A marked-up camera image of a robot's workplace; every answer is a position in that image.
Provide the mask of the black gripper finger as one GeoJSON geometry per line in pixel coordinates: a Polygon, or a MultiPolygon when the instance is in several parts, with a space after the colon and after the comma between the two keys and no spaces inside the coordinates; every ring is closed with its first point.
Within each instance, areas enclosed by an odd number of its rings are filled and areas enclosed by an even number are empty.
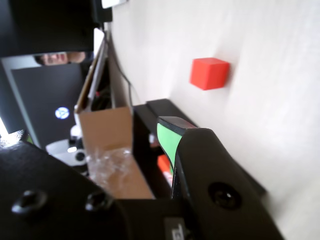
{"type": "Polygon", "coordinates": [[[0,139],[0,237],[3,240],[130,240],[114,198],[87,177],[27,142],[0,139]]]}

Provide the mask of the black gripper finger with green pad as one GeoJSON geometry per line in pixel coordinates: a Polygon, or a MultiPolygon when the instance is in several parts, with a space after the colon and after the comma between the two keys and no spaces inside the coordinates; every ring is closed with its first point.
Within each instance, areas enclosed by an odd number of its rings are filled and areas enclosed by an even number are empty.
{"type": "Polygon", "coordinates": [[[157,138],[174,169],[172,197],[186,206],[195,240],[280,240],[259,195],[216,134],[175,116],[157,120],[157,138]]]}

